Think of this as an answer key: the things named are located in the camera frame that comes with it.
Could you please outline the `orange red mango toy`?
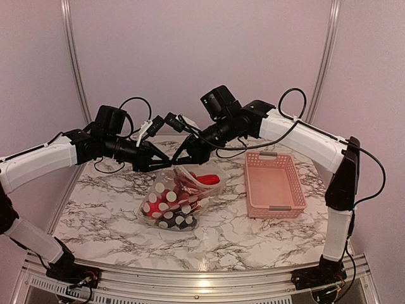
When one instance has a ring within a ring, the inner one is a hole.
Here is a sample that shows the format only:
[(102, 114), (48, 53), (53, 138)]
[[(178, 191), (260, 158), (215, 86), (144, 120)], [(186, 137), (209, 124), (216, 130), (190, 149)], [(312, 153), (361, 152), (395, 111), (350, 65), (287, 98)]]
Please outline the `orange red mango toy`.
[(221, 179), (216, 174), (196, 175), (191, 172), (191, 181), (200, 186), (215, 186)]

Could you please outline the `red cherry bunch toy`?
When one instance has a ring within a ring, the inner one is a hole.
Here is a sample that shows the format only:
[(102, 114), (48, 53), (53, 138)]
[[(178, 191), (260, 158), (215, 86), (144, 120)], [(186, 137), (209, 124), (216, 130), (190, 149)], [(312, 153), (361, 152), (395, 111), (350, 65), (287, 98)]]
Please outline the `red cherry bunch toy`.
[(191, 174), (180, 169), (164, 170), (158, 174), (139, 207), (139, 215), (157, 227), (166, 212), (183, 211), (197, 218), (203, 210), (207, 190), (191, 181)]

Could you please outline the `clear zip top bag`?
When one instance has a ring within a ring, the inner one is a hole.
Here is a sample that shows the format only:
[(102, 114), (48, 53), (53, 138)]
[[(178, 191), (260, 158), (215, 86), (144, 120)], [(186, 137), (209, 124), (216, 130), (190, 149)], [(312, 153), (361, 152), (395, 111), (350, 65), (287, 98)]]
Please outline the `clear zip top bag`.
[(215, 162), (164, 169), (140, 204), (138, 219), (164, 230), (192, 231), (211, 198), (223, 192), (228, 179)]

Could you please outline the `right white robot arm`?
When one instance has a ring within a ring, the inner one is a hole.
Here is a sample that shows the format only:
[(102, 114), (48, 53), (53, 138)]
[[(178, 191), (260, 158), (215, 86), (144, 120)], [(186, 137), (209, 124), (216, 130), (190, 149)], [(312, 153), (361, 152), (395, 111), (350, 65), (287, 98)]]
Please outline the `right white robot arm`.
[(328, 134), (300, 118), (284, 114), (279, 106), (260, 100), (251, 101), (246, 106), (241, 106), (238, 101), (204, 99), (202, 102), (214, 121), (204, 130), (192, 126), (181, 115), (170, 116), (174, 129), (189, 133), (173, 157), (176, 165), (201, 165), (209, 160), (214, 149), (226, 151), (226, 144), (232, 139), (251, 136), (265, 139), (267, 145), (283, 143), (332, 173), (325, 193), (328, 207), (326, 243), (320, 263), (313, 271), (318, 283), (328, 283), (338, 273), (354, 221), (359, 141), (355, 137), (345, 140)]

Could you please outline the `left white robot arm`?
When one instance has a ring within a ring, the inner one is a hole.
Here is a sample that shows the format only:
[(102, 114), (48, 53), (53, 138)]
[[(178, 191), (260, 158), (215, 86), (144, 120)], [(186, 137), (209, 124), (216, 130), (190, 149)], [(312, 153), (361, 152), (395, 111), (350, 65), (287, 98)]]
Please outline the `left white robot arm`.
[(97, 137), (80, 129), (60, 133), (48, 143), (1, 159), (1, 234), (38, 254), (67, 282), (80, 276), (73, 253), (61, 241), (21, 218), (9, 194), (43, 175), (101, 157), (130, 163), (136, 172), (171, 165), (170, 158), (148, 141), (133, 142), (111, 135)]

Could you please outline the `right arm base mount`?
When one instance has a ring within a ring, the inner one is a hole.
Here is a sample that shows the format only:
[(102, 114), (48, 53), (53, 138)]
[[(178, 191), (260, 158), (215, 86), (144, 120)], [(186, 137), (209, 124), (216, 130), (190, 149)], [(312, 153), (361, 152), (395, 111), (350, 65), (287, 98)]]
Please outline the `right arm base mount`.
[(291, 282), (297, 290), (302, 290), (345, 281), (346, 278), (343, 266), (333, 269), (318, 265), (292, 271)]

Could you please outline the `purple eggplant toy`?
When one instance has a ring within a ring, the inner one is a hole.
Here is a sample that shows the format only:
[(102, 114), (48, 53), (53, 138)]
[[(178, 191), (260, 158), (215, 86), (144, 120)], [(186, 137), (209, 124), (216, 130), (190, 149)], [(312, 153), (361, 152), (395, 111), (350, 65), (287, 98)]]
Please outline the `purple eggplant toy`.
[(198, 221), (191, 213), (184, 213), (179, 210), (176, 212), (166, 212), (157, 223), (161, 229), (171, 231), (191, 231), (193, 230)]

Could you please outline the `pink plastic basket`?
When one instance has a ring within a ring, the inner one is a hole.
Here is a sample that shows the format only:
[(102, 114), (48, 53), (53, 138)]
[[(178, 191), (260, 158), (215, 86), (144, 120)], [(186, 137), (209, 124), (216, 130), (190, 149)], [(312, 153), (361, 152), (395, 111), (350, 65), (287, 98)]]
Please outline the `pink plastic basket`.
[(295, 219), (307, 208), (301, 181), (290, 155), (247, 152), (244, 173), (248, 217)]

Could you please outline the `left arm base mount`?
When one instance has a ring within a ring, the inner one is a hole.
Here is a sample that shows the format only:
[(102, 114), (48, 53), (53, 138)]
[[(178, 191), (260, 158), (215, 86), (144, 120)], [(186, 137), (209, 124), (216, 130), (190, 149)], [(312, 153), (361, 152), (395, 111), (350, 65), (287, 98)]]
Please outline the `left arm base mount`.
[(51, 267), (46, 271), (47, 277), (69, 283), (74, 288), (85, 286), (95, 289), (99, 283), (100, 275), (101, 270), (99, 268), (76, 263), (64, 270)]

